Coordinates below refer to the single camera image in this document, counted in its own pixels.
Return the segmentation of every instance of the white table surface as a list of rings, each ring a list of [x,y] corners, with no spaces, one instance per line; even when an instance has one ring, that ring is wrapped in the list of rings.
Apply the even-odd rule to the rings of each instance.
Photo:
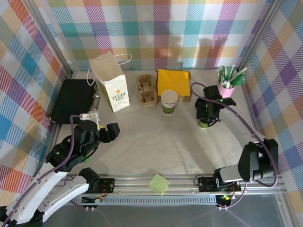
[[[217,70],[190,70],[191,83],[215,85]],[[155,70],[125,71],[130,106],[112,112],[101,94],[100,124],[117,122],[120,135],[110,143],[100,144],[88,162],[75,166],[70,174],[90,167],[98,174],[212,174],[215,169],[238,163],[242,149],[223,123],[202,130],[197,125],[194,95],[190,102],[179,102],[172,115],[165,115],[159,102],[143,107],[139,102],[136,78],[142,74],[156,76]],[[77,72],[84,79],[86,72]],[[194,87],[203,95],[200,86]],[[251,124],[241,87],[232,95],[241,116]],[[70,125],[63,125],[58,143],[71,134]]]

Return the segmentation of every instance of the yellow paper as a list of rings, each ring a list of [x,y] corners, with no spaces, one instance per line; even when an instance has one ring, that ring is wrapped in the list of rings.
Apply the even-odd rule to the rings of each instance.
[[[174,90],[178,96],[190,96],[190,74],[181,70],[158,71],[158,95],[166,90]]]

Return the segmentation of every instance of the colorful plaid backdrop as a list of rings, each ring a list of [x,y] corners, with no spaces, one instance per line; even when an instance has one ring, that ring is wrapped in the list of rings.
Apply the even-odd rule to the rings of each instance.
[[[133,55],[134,59],[123,69],[216,68],[236,64],[268,2],[36,0],[75,70],[87,70],[88,59],[107,51]]]
[[[0,206],[27,187],[47,152],[49,113],[66,78],[21,0],[0,5]]]
[[[248,68],[258,126],[279,143],[278,170],[303,226],[303,1],[283,2]]]

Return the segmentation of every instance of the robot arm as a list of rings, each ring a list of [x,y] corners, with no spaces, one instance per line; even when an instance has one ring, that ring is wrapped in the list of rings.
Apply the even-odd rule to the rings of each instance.
[[[100,129],[97,124],[98,120],[94,121],[86,117],[82,118],[82,120],[83,121],[74,128],[75,142],[69,160],[62,167],[48,174],[40,182],[37,181],[43,174],[52,170],[65,160],[71,148],[71,136],[66,137],[60,144],[55,145],[52,151],[47,155],[46,162],[27,187],[27,189],[32,187],[31,190],[27,192],[18,208],[13,210],[17,201],[27,189],[10,205],[1,207],[1,221],[4,221],[8,215],[13,212],[8,221],[9,226],[41,226],[56,210],[74,197],[87,190],[93,191],[98,187],[99,176],[90,168],[86,168],[80,172],[79,176],[63,188],[49,195],[53,187],[62,180],[75,165],[81,163],[84,157],[93,150],[97,150],[99,143],[113,141],[120,133],[117,123],[108,124],[107,129]]]
[[[231,108],[236,106],[236,103],[231,98],[222,98],[220,96],[217,86],[206,87],[204,95],[207,99],[216,100]],[[273,165],[257,138],[263,140],[277,165],[278,144],[274,139],[267,140],[256,130],[253,131],[254,134],[252,135],[251,131],[244,126],[240,119],[222,105],[210,103],[199,98],[196,101],[196,108],[196,118],[198,120],[207,125],[223,122],[234,134],[243,149],[238,164],[215,170],[214,180],[217,187],[228,185],[235,181],[244,180],[250,182],[274,175]]]

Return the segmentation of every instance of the green sticky note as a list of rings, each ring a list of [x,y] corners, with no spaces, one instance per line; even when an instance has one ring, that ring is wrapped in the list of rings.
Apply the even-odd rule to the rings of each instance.
[[[163,176],[160,176],[159,174],[156,174],[148,187],[154,190],[159,195],[163,195],[169,183],[170,183],[169,180],[165,179]]]

